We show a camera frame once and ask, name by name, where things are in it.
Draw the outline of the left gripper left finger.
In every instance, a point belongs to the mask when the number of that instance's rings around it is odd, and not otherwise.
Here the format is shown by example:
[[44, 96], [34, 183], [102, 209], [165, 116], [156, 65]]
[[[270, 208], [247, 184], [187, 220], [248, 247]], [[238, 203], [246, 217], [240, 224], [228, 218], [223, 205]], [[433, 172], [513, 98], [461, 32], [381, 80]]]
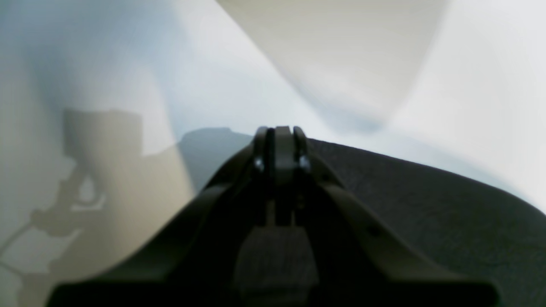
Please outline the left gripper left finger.
[[239, 251], [267, 221], [284, 127], [260, 127], [203, 190], [144, 247], [87, 281], [61, 284], [49, 307], [244, 307]]

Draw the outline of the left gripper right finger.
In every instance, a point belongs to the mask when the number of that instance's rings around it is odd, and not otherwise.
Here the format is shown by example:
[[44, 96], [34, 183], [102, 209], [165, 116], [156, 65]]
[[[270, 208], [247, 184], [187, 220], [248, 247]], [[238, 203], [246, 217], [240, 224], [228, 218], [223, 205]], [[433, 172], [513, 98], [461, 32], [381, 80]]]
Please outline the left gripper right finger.
[[362, 206], [308, 145], [284, 128], [284, 224], [302, 227], [318, 283], [308, 307], [495, 307], [490, 281], [450, 272]]

